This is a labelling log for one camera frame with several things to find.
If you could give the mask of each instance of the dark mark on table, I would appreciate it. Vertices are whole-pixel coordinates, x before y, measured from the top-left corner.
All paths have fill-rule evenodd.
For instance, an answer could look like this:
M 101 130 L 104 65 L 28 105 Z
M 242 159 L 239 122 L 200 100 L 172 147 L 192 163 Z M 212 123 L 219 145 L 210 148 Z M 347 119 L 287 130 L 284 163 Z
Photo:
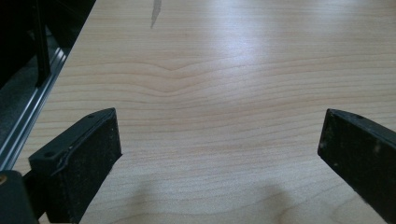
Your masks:
M 154 7 L 152 9 L 152 16 L 151 16 L 151 29 L 155 24 L 155 21 L 158 18 L 158 15 L 160 15 L 160 11 L 161 11 L 161 4 L 162 4 L 162 0 L 154 0 Z

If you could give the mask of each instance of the brass screw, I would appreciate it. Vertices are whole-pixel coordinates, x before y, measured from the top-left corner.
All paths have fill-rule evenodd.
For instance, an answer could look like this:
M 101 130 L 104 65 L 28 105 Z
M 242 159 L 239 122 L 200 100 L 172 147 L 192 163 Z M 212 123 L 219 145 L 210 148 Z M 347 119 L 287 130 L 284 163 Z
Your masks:
M 7 176 L 6 175 L 0 175 L 0 185 L 6 183 L 7 181 Z

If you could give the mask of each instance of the wood grain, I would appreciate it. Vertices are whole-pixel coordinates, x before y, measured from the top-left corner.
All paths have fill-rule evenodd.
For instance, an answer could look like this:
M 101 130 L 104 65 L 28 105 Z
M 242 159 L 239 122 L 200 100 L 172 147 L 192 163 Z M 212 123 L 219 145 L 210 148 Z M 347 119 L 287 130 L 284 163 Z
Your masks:
M 152 14 L 97 0 L 15 169 L 114 106 L 123 156 L 82 223 L 384 223 L 317 146 L 329 107 L 396 130 L 396 2 L 163 0 L 151 28 Z

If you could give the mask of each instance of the light wood surface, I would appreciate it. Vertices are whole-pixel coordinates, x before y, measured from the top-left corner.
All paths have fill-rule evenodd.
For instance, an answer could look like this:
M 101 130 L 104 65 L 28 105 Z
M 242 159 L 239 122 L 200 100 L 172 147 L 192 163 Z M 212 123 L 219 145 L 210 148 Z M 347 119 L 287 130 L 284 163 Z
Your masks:
M 329 107 L 396 130 L 395 60 L 395 1 L 97 0 L 15 169 L 114 106 L 82 223 L 384 223 L 317 146 Z

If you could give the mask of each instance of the wooden table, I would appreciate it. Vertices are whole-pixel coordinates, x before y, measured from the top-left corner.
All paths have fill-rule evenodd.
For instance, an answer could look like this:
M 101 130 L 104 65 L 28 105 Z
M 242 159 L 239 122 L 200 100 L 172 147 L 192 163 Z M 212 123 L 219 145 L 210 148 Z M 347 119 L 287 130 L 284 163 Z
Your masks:
M 396 130 L 395 25 L 390 0 L 97 0 L 15 169 L 114 106 L 82 223 L 384 223 L 317 147 L 329 107 Z

